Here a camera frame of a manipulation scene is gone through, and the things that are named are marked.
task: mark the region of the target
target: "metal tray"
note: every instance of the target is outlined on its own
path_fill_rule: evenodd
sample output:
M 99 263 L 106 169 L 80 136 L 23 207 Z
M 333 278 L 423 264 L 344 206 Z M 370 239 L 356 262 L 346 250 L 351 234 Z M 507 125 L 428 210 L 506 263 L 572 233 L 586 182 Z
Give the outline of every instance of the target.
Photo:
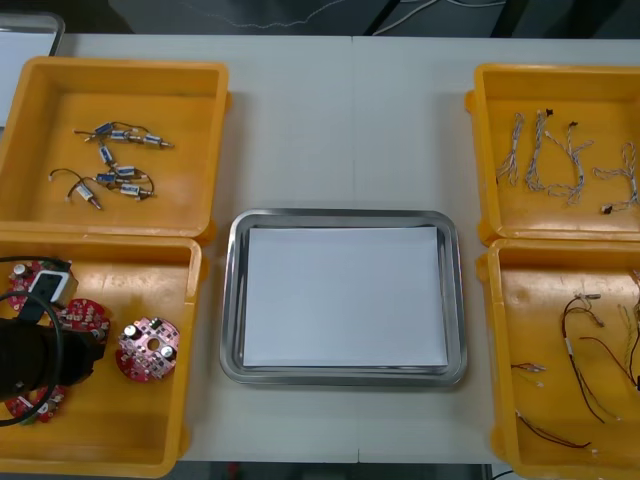
M 441 367 L 245 367 L 244 324 L 249 231 L 252 228 L 413 228 L 438 229 L 442 312 L 449 363 Z M 240 383 L 282 385 L 450 386 L 467 366 L 460 255 L 456 229 L 438 212 L 397 210 L 249 210 L 229 234 L 220 363 Z

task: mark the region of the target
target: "orange storage tray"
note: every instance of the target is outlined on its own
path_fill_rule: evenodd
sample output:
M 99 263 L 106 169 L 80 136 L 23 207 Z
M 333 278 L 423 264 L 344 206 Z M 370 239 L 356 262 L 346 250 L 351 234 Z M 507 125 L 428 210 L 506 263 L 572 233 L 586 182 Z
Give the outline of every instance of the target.
M 70 387 L 47 424 L 0 429 L 0 471 L 159 477 L 188 446 L 183 417 L 202 255 L 190 239 L 0 232 L 0 256 L 49 255 L 73 261 L 76 298 L 110 312 L 111 332 L 93 374 Z M 0 264 L 8 287 L 12 264 Z M 15 312 L 0 304 L 0 317 Z M 180 330 L 174 372 L 139 384 L 115 362 L 118 335 L 142 316 Z M 0 415 L 9 418 L 2 406 Z
M 222 64 L 35 58 L 27 63 L 0 143 L 0 231 L 213 236 L 211 211 L 227 93 Z M 136 202 L 93 183 L 104 209 L 73 194 L 72 175 L 106 171 L 96 142 L 72 130 L 108 121 L 143 125 L 176 145 L 158 149 L 107 142 L 120 165 L 155 182 L 157 196 Z
M 640 240 L 640 206 L 602 215 L 603 204 L 631 196 L 625 177 L 596 178 L 593 167 L 623 168 L 621 147 L 633 141 L 640 148 L 640 68 L 481 65 L 475 90 L 466 108 L 473 122 L 481 240 L 499 237 Z M 546 130 L 563 143 L 569 122 L 577 121 L 573 143 L 594 140 L 580 154 L 586 184 L 578 205 L 566 198 L 530 191 L 524 178 L 535 143 L 536 111 L 553 109 Z M 505 178 L 496 185 L 496 168 L 511 149 L 514 115 L 525 116 L 518 142 L 519 180 Z M 549 139 L 542 139 L 538 158 L 542 183 L 575 185 L 577 175 L 568 156 Z
M 639 287 L 631 270 L 639 265 L 640 244 L 629 242 L 504 239 L 478 259 L 490 340 L 492 447 L 519 475 L 577 480 L 640 477 L 640 396 L 602 347 L 579 340 L 600 338 L 624 362 L 629 329 L 618 305 L 625 305 L 633 318 Z M 605 327 L 597 328 L 577 314 L 568 319 L 575 360 L 600 403 L 620 421 L 597 406 L 594 409 L 606 423 L 590 414 L 569 362 L 561 316 L 578 293 L 602 295 L 593 301 L 593 312 Z M 635 322 L 632 330 L 633 341 Z M 511 369 L 512 364 L 524 362 L 541 364 L 547 371 L 523 372 L 527 381 Z M 537 387 L 536 381 L 544 386 Z M 574 443 L 592 444 L 572 449 L 543 440 L 517 420 L 516 409 L 538 428 Z

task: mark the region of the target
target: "table surface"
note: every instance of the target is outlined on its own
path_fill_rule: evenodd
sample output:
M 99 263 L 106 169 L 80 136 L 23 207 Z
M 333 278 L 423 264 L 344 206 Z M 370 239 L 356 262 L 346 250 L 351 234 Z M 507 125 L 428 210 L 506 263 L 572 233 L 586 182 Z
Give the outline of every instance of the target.
M 633 40 L 67 35 L 59 55 L 224 62 L 226 117 L 187 421 L 190 460 L 492 463 L 484 248 L 464 94 L 485 62 L 638 64 Z M 437 210 L 460 236 L 454 389 L 246 386 L 218 361 L 225 230 L 255 207 Z

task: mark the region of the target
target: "white paper sheet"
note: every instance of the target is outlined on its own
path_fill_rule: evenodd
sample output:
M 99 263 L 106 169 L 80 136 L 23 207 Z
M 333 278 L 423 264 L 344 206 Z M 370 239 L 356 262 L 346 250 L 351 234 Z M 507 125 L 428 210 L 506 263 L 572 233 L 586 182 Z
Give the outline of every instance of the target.
M 0 32 L 0 128 L 7 123 L 13 94 L 27 60 L 49 55 L 55 33 Z
M 447 364 L 437 229 L 251 229 L 245 366 Z

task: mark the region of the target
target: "red circuit board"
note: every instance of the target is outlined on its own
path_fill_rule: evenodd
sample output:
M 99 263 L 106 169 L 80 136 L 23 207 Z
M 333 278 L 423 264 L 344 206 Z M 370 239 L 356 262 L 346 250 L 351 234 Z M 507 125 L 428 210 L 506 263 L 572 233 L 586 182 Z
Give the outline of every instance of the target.
M 162 379 L 176 365 L 180 332 L 171 323 L 159 318 L 143 317 L 134 322 L 133 326 L 136 328 L 135 338 L 127 336 L 126 333 L 118 337 L 118 368 L 135 382 L 147 383 L 151 379 Z M 173 350 L 170 358 L 161 354 L 163 347 Z
M 36 275 L 40 270 L 47 270 L 50 268 L 50 265 L 47 262 L 24 262 L 24 263 L 16 263 L 14 265 L 24 265 L 27 268 L 27 272 L 24 275 L 16 275 L 11 272 L 9 275 L 9 291 L 10 292 L 20 292 L 23 290 L 29 290 L 31 284 L 36 278 Z M 27 297 L 9 297 L 7 299 L 11 308 L 13 308 L 16 312 L 22 310 L 22 306 L 27 301 Z
M 7 410 L 13 418 L 19 417 L 20 415 L 25 414 L 28 410 L 30 410 L 36 403 L 42 399 L 44 394 L 47 391 L 47 387 L 40 388 L 34 392 L 31 392 L 29 395 L 12 398 L 11 400 L 7 400 L 4 402 Z M 64 400 L 64 396 L 66 394 L 66 388 L 58 385 L 51 394 L 51 398 L 45 403 L 39 410 L 36 415 L 33 415 L 28 420 L 23 422 L 23 425 L 30 425 L 34 423 L 36 420 L 39 420 L 43 423 L 47 423 L 51 418 L 56 414 L 58 409 L 60 408 L 60 404 Z
M 102 342 L 106 342 L 111 328 L 111 322 L 106 315 L 104 307 L 99 303 L 86 298 L 74 298 L 67 308 L 60 311 L 58 317 L 62 328 L 75 332 L 94 332 L 102 336 Z

